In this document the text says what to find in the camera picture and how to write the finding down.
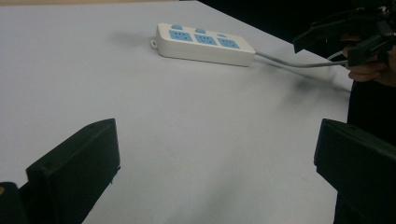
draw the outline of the power strip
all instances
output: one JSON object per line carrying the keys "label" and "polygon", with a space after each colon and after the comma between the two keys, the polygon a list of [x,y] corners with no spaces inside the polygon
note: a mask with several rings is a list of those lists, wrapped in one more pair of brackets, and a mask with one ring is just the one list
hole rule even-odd
{"label": "power strip", "polygon": [[151,47],[163,57],[250,66],[256,50],[241,36],[159,23]]}

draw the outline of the power outlet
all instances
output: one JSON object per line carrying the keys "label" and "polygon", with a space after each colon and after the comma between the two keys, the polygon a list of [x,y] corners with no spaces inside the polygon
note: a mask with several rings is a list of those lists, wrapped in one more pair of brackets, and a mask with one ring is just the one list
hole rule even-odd
{"label": "power outlet", "polygon": [[241,36],[158,23],[151,46],[163,57],[250,66],[256,50]]}

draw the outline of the white tabletop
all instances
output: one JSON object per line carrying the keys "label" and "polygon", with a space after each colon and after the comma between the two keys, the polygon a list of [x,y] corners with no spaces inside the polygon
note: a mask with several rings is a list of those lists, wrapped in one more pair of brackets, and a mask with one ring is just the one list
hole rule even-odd
{"label": "white tabletop", "polygon": [[347,71],[164,58],[159,22],[325,61],[197,1],[0,7],[0,182],[114,118],[121,169],[84,223],[332,223],[313,159],[321,120],[347,118]]}

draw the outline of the person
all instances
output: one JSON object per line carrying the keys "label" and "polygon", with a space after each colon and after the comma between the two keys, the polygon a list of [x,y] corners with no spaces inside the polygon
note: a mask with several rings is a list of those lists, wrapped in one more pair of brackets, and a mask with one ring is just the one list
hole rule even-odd
{"label": "person", "polygon": [[[347,51],[353,46],[346,46]],[[371,61],[350,67],[353,79],[347,112],[347,123],[363,129],[396,146],[396,47],[388,51],[388,63],[374,57]],[[368,224],[369,222],[339,193],[334,224]]]}

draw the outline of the human hand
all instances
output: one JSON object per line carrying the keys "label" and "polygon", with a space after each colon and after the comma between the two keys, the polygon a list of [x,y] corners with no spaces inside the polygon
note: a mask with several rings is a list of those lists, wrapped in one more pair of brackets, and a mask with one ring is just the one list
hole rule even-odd
{"label": "human hand", "polygon": [[[358,40],[356,37],[349,37],[348,40]],[[346,46],[343,49],[344,56],[353,46]],[[372,60],[357,66],[350,67],[346,64],[349,72],[349,78],[359,82],[374,80],[383,85],[396,87],[396,46],[388,51],[388,65],[377,61],[375,56]]]}

